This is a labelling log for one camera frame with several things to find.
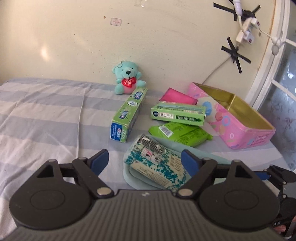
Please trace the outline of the long green toothpaste box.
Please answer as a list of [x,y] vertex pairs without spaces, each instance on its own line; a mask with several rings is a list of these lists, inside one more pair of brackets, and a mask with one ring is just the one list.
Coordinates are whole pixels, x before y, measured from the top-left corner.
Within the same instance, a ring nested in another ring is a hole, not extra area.
[[137,120],[147,88],[138,87],[114,115],[110,125],[110,138],[125,143]]

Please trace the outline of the pink tin box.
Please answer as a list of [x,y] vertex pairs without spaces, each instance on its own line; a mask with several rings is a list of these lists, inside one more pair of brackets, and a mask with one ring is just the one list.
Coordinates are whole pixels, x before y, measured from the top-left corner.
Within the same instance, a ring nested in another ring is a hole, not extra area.
[[273,125],[235,94],[193,82],[187,95],[206,108],[206,122],[233,150],[265,145],[275,134]]

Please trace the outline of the wall sticker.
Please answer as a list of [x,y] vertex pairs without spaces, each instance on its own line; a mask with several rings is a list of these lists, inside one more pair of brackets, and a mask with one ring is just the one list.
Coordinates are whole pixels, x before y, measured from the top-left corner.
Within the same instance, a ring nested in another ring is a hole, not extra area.
[[120,27],[121,24],[122,24],[122,19],[111,18],[111,20],[110,20],[110,24],[111,24],[112,26],[118,26],[118,27]]

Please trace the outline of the black tape cross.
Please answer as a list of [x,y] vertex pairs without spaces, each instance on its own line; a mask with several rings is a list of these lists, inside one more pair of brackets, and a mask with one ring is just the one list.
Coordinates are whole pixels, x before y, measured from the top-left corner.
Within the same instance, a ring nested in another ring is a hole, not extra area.
[[217,3],[213,3],[213,7],[231,13],[233,15],[234,21],[238,20],[238,16],[241,16],[241,20],[243,22],[248,18],[255,18],[256,13],[261,9],[261,6],[258,5],[255,9],[251,11],[249,9],[243,9],[241,7],[240,1],[236,1],[235,3],[235,1],[229,0],[229,2],[232,4],[232,8],[228,8]]
[[242,69],[241,69],[241,65],[240,65],[240,61],[239,59],[242,59],[244,60],[245,62],[247,62],[248,64],[251,64],[251,60],[248,59],[247,57],[241,55],[238,50],[239,50],[239,47],[238,46],[234,46],[232,40],[230,37],[227,38],[227,42],[228,42],[228,45],[229,45],[229,48],[225,47],[225,46],[222,46],[221,47],[221,50],[228,53],[230,55],[230,58],[232,59],[232,62],[236,64],[237,66],[237,69],[238,69],[238,72],[239,74],[242,73]]

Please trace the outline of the teal teddy bear plush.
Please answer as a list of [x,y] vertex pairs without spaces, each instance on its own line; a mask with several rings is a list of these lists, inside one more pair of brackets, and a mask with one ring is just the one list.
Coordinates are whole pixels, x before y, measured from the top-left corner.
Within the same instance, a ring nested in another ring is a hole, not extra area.
[[114,93],[117,95],[131,94],[138,87],[146,87],[146,82],[141,80],[142,74],[138,66],[131,61],[121,61],[114,66],[112,73],[116,76]]

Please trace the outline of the white window frame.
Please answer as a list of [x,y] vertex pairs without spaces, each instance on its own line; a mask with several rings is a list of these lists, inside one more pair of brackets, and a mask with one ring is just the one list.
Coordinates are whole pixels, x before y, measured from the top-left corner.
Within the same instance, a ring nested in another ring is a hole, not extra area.
[[256,110],[264,102],[271,87],[276,87],[288,97],[295,100],[295,95],[275,79],[283,59],[286,44],[295,47],[295,42],[287,38],[288,24],[290,21],[290,4],[291,1],[275,2],[273,24],[268,34],[276,37],[281,43],[281,47],[279,47],[278,53],[273,55],[271,49],[275,44],[272,40],[268,41],[258,73],[251,89],[245,97],[245,101]]

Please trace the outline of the green wet wipes pack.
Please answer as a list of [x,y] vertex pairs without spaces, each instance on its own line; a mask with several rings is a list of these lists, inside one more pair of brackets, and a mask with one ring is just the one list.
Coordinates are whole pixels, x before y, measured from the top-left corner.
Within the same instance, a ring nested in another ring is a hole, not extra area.
[[213,139],[212,135],[199,126],[174,122],[152,126],[149,128],[149,133],[154,137],[164,138],[190,147],[197,147]]

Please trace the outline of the teal floral tissue pack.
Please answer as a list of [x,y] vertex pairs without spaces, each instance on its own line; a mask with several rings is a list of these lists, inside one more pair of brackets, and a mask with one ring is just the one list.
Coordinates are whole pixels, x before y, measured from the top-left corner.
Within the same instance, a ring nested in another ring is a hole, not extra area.
[[177,191],[190,179],[182,165],[181,155],[148,135],[137,137],[123,161],[145,181],[151,181],[160,189]]

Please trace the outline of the green medicine box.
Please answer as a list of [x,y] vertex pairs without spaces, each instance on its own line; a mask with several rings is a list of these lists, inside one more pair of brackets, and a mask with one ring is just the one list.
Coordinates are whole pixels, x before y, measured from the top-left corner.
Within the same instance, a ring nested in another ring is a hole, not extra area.
[[151,108],[151,118],[158,121],[203,126],[206,107],[176,102],[161,101]]

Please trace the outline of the upper black tape cross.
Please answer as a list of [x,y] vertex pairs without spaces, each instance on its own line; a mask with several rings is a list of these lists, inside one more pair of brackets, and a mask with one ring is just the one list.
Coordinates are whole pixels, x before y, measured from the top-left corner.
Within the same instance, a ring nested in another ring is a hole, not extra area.
[[261,6],[258,5],[255,9],[251,11],[249,9],[243,9],[241,7],[240,1],[236,1],[235,3],[235,1],[229,0],[229,2],[232,4],[232,8],[228,8],[217,3],[213,3],[213,7],[231,13],[233,15],[234,21],[238,20],[238,16],[241,16],[241,20],[243,22],[248,18],[255,18],[256,13],[261,9]]

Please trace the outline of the white power strip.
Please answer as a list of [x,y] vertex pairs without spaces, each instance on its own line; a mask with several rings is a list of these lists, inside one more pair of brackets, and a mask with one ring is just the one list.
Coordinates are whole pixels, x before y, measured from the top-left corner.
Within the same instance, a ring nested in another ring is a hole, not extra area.
[[252,30],[254,28],[259,29],[260,23],[257,18],[247,18],[242,24],[242,30],[238,33],[236,37],[237,45],[241,45],[244,43],[253,44],[254,43],[254,35],[252,34]]

